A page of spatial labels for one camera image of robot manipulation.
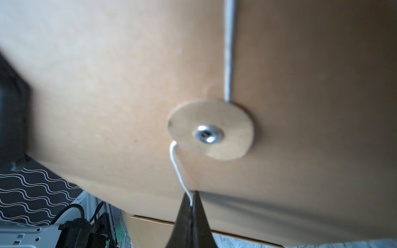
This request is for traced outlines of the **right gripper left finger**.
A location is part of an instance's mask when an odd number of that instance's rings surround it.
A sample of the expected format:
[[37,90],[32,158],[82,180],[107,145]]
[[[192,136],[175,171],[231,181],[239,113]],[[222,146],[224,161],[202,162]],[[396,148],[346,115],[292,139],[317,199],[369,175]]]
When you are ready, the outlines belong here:
[[192,245],[192,206],[184,194],[174,227],[166,248],[190,248]]

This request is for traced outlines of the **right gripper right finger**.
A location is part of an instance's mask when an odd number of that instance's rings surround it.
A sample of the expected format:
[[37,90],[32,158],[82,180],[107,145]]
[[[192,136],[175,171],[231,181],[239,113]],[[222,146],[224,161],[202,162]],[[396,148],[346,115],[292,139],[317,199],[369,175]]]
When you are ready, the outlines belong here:
[[193,193],[192,247],[217,248],[198,191],[194,191]]

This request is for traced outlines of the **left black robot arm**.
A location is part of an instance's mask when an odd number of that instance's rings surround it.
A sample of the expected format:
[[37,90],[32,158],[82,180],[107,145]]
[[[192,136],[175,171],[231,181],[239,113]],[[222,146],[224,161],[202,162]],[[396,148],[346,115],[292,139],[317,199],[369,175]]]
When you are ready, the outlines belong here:
[[84,213],[82,206],[72,204],[62,210],[50,225],[33,226],[1,221],[2,248],[117,248],[112,218],[105,211],[100,214],[104,202],[100,202],[91,219],[83,217],[58,221],[68,210],[76,208]]

